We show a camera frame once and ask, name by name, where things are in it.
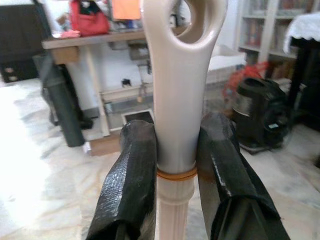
red bag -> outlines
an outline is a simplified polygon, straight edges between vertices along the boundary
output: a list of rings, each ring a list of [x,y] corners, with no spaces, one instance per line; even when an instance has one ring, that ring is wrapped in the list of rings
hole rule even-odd
[[[84,7],[80,0],[70,2],[70,21],[73,30],[80,31],[81,36],[107,34],[109,22],[107,17],[94,1],[88,1]]]

marble floor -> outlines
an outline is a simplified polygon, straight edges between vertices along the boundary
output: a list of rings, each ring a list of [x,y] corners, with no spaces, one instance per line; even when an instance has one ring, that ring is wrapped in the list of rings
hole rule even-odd
[[[119,153],[90,157],[68,148],[48,122],[40,83],[0,86],[0,240],[84,240],[103,180]],[[244,156],[274,200],[292,240],[320,240],[320,133],[294,128],[278,152]],[[205,240],[198,185],[186,239]]]

orange paper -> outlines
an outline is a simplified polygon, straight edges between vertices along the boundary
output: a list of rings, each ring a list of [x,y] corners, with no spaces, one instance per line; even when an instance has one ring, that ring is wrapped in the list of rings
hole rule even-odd
[[[112,0],[112,12],[114,19],[140,19],[140,0]]]

white lace cloth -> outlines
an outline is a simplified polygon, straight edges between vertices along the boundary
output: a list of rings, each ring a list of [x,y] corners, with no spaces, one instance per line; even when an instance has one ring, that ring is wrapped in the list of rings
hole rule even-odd
[[[290,52],[291,38],[314,39],[320,42],[320,12],[299,15],[290,23],[284,39],[283,51]]]

white plastic handle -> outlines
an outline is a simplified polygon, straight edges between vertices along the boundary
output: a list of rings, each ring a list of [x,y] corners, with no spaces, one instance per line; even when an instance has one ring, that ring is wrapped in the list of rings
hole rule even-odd
[[[176,37],[169,25],[176,2],[141,2],[153,72],[158,167],[169,174],[195,166],[209,62],[227,11],[227,0],[186,0],[191,23]]]

